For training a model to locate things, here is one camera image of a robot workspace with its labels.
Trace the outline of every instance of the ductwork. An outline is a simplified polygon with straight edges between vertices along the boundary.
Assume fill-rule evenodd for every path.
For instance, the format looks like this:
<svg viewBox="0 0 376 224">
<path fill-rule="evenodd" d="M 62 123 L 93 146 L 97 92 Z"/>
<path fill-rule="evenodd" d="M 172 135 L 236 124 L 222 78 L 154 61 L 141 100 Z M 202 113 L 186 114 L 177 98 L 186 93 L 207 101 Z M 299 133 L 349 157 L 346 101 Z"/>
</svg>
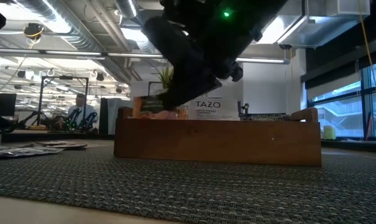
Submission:
<svg viewBox="0 0 376 224">
<path fill-rule="evenodd" d="M 138 15 L 139 7 L 136 0 L 116 0 L 116 7 L 121 16 L 132 19 Z"/>
<path fill-rule="evenodd" d="M 62 2 L 62 0 L 13 0 L 20 7 L 37 16 L 46 27 L 56 33 L 71 34 L 62 37 L 78 51 L 105 52 L 105 48 L 96 40 L 80 19 Z M 115 80 L 129 83 L 131 77 L 125 69 L 110 58 L 97 60 Z"/>
</svg>

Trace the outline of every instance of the carpet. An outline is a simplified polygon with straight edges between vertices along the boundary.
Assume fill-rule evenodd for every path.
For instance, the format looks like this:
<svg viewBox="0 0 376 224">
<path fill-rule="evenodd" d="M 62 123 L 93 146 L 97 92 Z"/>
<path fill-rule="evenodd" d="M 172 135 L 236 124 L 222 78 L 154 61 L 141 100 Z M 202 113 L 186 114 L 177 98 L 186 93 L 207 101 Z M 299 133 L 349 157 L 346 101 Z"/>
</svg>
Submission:
<svg viewBox="0 0 376 224">
<path fill-rule="evenodd" d="M 98 147 L 0 160 L 0 196 L 185 223 L 376 223 L 376 159 L 257 166 L 118 159 Z"/>
</svg>

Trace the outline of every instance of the wooden box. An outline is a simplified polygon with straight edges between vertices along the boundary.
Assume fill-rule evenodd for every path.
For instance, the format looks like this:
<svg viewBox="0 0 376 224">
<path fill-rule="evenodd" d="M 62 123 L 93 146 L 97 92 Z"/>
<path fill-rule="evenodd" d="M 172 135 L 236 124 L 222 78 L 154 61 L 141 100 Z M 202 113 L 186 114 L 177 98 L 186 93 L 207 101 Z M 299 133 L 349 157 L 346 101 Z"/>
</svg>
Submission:
<svg viewBox="0 0 376 224">
<path fill-rule="evenodd" d="M 291 116 L 307 122 L 147 120 L 123 114 L 116 121 L 116 157 L 321 166 L 314 110 Z"/>
</svg>

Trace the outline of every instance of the person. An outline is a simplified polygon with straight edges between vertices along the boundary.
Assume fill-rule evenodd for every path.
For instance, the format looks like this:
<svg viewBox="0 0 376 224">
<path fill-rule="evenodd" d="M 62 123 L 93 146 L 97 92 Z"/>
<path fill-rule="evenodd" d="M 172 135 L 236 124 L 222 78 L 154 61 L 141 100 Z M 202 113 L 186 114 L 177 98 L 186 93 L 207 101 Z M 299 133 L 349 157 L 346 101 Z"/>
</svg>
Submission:
<svg viewBox="0 0 376 224">
<path fill-rule="evenodd" d="M 86 96 L 84 94 L 81 94 L 79 93 L 77 96 L 76 96 L 76 105 L 75 106 L 71 106 L 68 110 L 68 116 L 71 115 L 73 113 L 73 111 L 76 109 L 76 108 L 79 108 L 82 112 L 78 115 L 77 119 L 76 119 L 76 123 L 77 124 L 80 124 L 80 122 L 82 122 L 82 119 L 83 119 L 83 112 L 84 112 L 84 102 L 86 101 Z M 95 109 L 93 106 L 91 105 L 86 105 L 86 118 L 88 117 L 88 115 L 90 115 L 92 112 L 95 112 Z"/>
</svg>

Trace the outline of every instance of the computer monitor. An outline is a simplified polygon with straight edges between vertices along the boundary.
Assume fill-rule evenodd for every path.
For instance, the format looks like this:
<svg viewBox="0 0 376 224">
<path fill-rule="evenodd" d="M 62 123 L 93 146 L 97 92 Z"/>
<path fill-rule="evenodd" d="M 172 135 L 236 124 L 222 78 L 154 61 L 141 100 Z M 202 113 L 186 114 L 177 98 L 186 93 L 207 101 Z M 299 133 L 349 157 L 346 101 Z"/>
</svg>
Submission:
<svg viewBox="0 0 376 224">
<path fill-rule="evenodd" d="M 0 116 L 14 116 L 15 102 L 15 93 L 0 93 Z"/>
</svg>

